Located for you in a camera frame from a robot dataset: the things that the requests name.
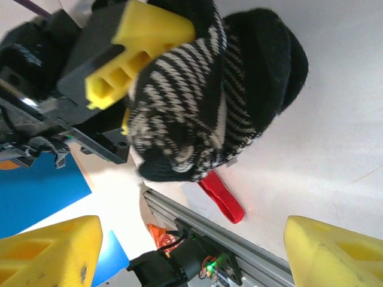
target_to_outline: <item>blue mat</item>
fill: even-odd
[[[43,154],[30,169],[0,170],[0,239],[20,233],[91,193],[71,156],[60,170],[54,168],[50,154]],[[104,234],[104,240],[92,286],[129,265],[113,231]]]

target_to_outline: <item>knit beanie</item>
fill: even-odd
[[[200,181],[259,138],[296,98],[303,48],[267,9],[222,19],[212,0],[149,0],[189,19],[196,40],[161,55],[127,94],[129,142],[152,181]]]

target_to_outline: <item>purple cable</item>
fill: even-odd
[[[33,13],[48,19],[51,14],[47,12],[46,10],[42,9],[39,5],[33,3],[30,0],[13,0],[16,3],[19,3],[21,6],[27,8],[28,10],[32,11]]]

